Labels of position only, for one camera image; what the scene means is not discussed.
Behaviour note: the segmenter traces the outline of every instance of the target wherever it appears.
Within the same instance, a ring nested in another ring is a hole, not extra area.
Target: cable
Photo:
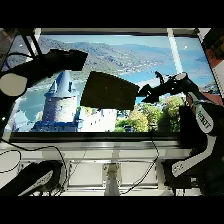
[[[149,171],[152,169],[152,167],[153,167],[154,164],[156,163],[157,159],[159,158],[159,151],[158,151],[158,149],[157,149],[157,147],[156,147],[154,141],[153,141],[152,139],[151,139],[151,141],[152,141],[152,143],[153,143],[153,145],[154,145],[154,147],[155,147],[155,149],[156,149],[156,151],[157,151],[157,157],[156,157],[156,159],[153,161],[152,165],[148,167],[148,169],[146,170],[145,174],[144,174],[140,179],[137,180],[137,181],[139,181],[139,182],[138,182],[137,184],[135,184],[135,183],[137,182],[137,181],[135,181],[135,182],[134,182],[134,185],[133,185],[131,188],[129,188],[126,192],[121,193],[120,195],[122,195],[122,194],[127,194],[127,193],[130,192],[132,189],[134,189],[135,187],[137,187],[140,183],[142,183],[142,181],[146,178],[146,176],[148,175]]]
[[[87,150],[85,150],[85,152],[84,152],[84,154],[83,154],[83,156],[82,156],[82,159],[76,164],[75,169],[74,169],[73,172],[69,175],[69,177],[68,177],[68,179],[66,180],[66,182],[69,182],[69,181],[70,181],[70,178],[71,178],[71,176],[75,173],[77,166],[83,161],[83,159],[84,159],[84,157],[85,157],[85,155],[86,155],[86,151],[87,151]]]
[[[3,155],[3,154],[5,154],[5,153],[13,152],[13,151],[19,153],[19,162],[20,162],[21,159],[22,159],[22,153],[19,150],[15,150],[15,149],[8,150],[8,151],[5,151],[5,152],[1,153],[0,156]],[[10,172],[10,171],[14,170],[19,165],[19,162],[13,168],[11,168],[9,170],[6,170],[6,171],[0,171],[0,173],[7,173],[7,172]]]
[[[8,63],[8,57],[13,56],[13,55],[20,55],[20,56],[24,56],[24,57],[29,57],[29,58],[34,58],[33,56],[30,56],[28,54],[24,54],[24,53],[20,53],[20,52],[12,52],[6,55],[5,57],[5,65],[8,67],[8,69],[11,69],[9,63]]]
[[[66,183],[66,181],[67,181],[67,179],[68,179],[68,170],[67,170],[67,167],[66,167],[64,158],[63,158],[63,156],[62,156],[60,150],[58,149],[58,147],[56,147],[56,146],[44,146],[44,147],[40,147],[40,148],[36,148],[36,149],[26,149],[26,148],[23,148],[23,147],[21,147],[21,146],[18,146],[18,145],[15,145],[15,144],[13,144],[13,143],[10,143],[10,142],[8,142],[8,141],[2,139],[2,138],[0,139],[0,141],[5,142],[5,143],[8,144],[8,145],[11,145],[11,146],[13,146],[13,147],[16,147],[16,148],[18,148],[18,149],[21,149],[21,150],[23,150],[23,151],[27,151],[27,152],[34,152],[34,151],[38,151],[38,150],[46,149],[46,148],[55,148],[55,149],[58,151],[58,153],[60,154],[61,159],[62,159],[62,163],[63,163],[63,165],[64,165],[64,167],[65,167],[65,176],[66,176],[66,177],[65,177],[65,180],[64,180],[63,184],[61,185],[61,189],[60,189],[59,191],[61,191],[61,190],[63,189],[63,187],[64,187],[64,185],[65,185],[65,183]]]

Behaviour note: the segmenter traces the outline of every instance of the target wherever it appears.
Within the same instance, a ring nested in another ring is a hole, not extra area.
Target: black frame
[[[60,31],[60,32],[41,32],[41,35],[134,35],[134,36],[168,36],[167,33],[138,33],[138,32],[77,32],[77,31]],[[189,37],[198,38],[198,35],[175,35],[174,37]],[[209,64],[205,48],[201,43],[207,62]],[[213,70],[210,66],[213,77],[217,84]],[[122,132],[12,132],[10,136],[10,142],[15,143],[33,143],[33,142],[85,142],[85,141],[97,141],[97,142],[119,142],[119,141],[169,141],[179,139],[179,132],[133,132],[133,133],[122,133]]]

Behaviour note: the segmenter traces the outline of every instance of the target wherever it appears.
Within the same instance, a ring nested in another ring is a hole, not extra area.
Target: screen
[[[202,91],[219,94],[212,71],[198,38],[175,37],[181,66]],[[180,105],[185,96],[166,94],[158,103],[142,103],[136,98],[134,110],[80,107],[80,99],[91,71],[108,73],[142,88],[159,85],[155,71],[177,74],[167,36],[129,35],[41,35],[43,53],[50,49],[77,49],[88,53],[82,71],[54,74],[29,88],[20,97],[18,110],[11,118],[13,132],[178,132]],[[21,37],[16,37],[11,52],[28,53]],[[11,67],[27,60],[11,56]]]

